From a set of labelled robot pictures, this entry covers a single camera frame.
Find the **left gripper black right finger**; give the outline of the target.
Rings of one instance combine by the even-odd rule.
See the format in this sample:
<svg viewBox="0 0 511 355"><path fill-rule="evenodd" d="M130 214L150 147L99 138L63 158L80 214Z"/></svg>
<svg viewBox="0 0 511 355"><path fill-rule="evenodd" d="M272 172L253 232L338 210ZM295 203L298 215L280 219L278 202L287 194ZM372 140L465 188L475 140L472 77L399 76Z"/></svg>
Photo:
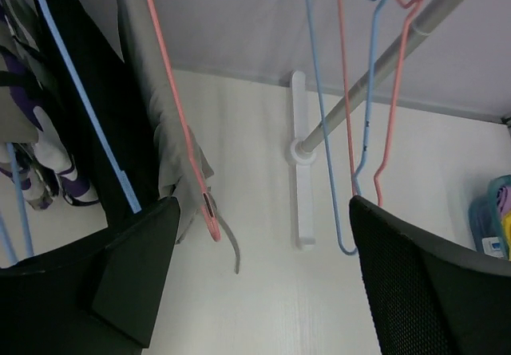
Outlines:
<svg viewBox="0 0 511 355"><path fill-rule="evenodd" d="M508 354L510 263L384 211L349 203L370 313L383 354Z"/></svg>

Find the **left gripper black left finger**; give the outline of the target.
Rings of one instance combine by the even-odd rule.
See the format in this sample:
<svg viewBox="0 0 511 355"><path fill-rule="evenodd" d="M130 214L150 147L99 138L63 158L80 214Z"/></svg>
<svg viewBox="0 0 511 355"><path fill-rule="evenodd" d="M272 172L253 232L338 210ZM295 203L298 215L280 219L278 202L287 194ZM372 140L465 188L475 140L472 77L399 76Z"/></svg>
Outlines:
<svg viewBox="0 0 511 355"><path fill-rule="evenodd" d="M180 207L122 223L1 270L3 354L140 354L152 339Z"/></svg>

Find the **yellow garment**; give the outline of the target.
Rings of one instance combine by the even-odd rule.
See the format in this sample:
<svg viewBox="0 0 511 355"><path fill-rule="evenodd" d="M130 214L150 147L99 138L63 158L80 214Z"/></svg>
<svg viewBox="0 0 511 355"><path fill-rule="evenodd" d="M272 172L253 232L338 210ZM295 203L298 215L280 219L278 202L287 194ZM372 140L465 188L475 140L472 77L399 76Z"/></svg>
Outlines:
<svg viewBox="0 0 511 355"><path fill-rule="evenodd" d="M508 212L501 218L501 231L505 242L508 256L510 256L511 248L511 212Z"/></svg>

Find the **grey beige garment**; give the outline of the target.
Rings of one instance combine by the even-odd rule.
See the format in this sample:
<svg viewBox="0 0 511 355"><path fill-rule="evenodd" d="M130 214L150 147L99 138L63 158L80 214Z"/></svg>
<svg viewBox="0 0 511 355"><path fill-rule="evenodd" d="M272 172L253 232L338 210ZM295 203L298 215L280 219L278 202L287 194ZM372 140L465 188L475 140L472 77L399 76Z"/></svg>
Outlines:
<svg viewBox="0 0 511 355"><path fill-rule="evenodd" d="M160 197L173 197L180 207L179 244L195 216L208 214L201 188L214 171L193 132L185 132L189 126L180 118L147 0L117 0L117 23L122 55L137 80L158 151Z"/></svg>

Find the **purple trousers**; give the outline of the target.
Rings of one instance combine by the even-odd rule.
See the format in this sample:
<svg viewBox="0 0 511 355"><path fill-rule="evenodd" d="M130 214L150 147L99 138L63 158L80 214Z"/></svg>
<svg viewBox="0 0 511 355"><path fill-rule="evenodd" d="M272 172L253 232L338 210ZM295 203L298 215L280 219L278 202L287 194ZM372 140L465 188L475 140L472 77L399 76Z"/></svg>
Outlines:
<svg viewBox="0 0 511 355"><path fill-rule="evenodd" d="M510 186L500 187L497 191L497 211L499 218L503 219L511 209Z"/></svg>

